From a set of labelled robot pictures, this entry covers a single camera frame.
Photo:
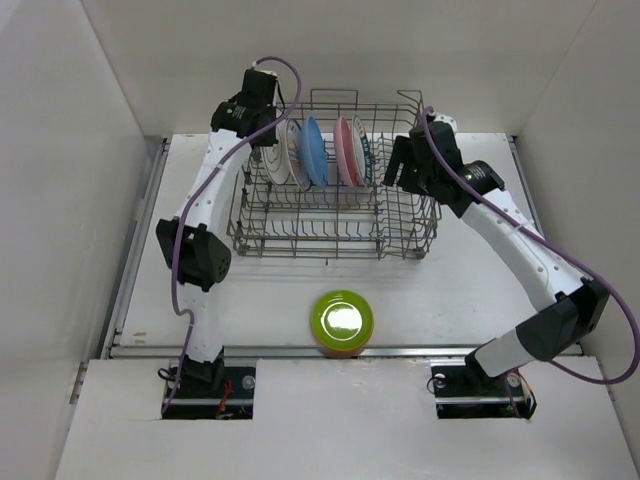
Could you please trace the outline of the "lime green plastic plate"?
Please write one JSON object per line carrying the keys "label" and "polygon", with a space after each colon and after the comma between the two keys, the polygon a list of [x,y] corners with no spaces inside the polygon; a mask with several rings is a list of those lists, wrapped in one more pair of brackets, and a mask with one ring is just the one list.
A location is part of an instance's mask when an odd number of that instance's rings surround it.
{"label": "lime green plastic plate", "polygon": [[365,346],[371,339],[375,320],[367,300],[356,292],[334,290],[314,304],[310,317],[316,341],[338,350]]}

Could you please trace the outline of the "orange plastic plate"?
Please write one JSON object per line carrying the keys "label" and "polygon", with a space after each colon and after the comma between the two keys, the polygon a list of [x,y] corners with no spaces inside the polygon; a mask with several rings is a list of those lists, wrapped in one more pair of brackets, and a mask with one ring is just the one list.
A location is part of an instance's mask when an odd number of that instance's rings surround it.
{"label": "orange plastic plate", "polygon": [[338,358],[338,359],[357,358],[364,351],[364,347],[361,346],[359,348],[354,348],[350,350],[338,350],[338,349],[333,349],[327,346],[321,346],[319,348],[319,351],[323,356],[327,358]]}

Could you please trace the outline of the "white plate colourful print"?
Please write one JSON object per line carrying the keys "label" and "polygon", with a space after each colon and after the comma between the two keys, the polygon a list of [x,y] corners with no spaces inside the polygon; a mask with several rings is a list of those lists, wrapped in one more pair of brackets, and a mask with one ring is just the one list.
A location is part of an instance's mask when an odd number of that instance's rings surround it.
{"label": "white plate colourful print", "polygon": [[296,120],[289,119],[285,125],[285,144],[287,161],[293,182],[297,187],[306,192],[311,187],[311,180],[302,163],[298,140],[301,127]]}

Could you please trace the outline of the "white patterned plate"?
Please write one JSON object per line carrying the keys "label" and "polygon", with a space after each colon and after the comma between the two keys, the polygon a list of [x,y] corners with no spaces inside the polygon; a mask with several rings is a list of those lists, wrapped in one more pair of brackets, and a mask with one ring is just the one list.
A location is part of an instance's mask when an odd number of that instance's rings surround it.
{"label": "white patterned plate", "polygon": [[277,143],[260,148],[264,169],[270,181],[275,185],[286,184],[290,179],[289,163],[285,159],[284,147]]}

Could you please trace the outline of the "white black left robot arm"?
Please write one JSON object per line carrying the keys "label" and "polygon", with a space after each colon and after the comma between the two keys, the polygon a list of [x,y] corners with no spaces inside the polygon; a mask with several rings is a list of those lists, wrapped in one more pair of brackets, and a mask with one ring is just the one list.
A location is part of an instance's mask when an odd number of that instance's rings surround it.
{"label": "white black left robot arm", "polygon": [[170,272],[170,304],[187,322],[174,367],[161,376],[201,396],[225,382],[219,321],[206,296],[234,257],[419,260],[437,223],[434,203],[410,192],[397,155],[421,102],[288,104],[275,73],[250,68],[211,120],[194,184],[155,227]]}

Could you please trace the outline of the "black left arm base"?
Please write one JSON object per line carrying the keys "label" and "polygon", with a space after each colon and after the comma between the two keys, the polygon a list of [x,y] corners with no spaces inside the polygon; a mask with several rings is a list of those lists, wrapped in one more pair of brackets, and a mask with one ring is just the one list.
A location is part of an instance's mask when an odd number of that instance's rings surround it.
{"label": "black left arm base", "polygon": [[251,420],[254,413],[256,366],[227,366],[221,359],[204,365],[186,359],[160,368],[165,382],[160,407],[165,420]]}

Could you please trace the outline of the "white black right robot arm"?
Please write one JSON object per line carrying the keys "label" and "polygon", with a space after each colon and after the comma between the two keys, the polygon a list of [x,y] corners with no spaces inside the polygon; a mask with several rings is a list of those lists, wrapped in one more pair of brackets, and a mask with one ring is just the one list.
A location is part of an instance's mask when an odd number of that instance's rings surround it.
{"label": "white black right robot arm", "polygon": [[428,131],[396,136],[383,182],[449,207],[497,253],[536,311],[466,357],[470,391],[487,393],[500,376],[551,361],[594,330],[609,297],[604,286],[542,245],[499,174],[482,160],[463,162],[449,124],[433,121]]}

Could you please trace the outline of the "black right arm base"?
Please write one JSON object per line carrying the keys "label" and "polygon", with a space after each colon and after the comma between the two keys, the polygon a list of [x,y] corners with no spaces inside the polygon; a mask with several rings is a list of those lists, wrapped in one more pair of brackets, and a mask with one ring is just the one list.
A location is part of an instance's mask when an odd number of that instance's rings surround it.
{"label": "black right arm base", "polygon": [[476,384],[463,365],[432,364],[427,389],[433,394],[437,418],[530,420],[538,402],[518,370]]}

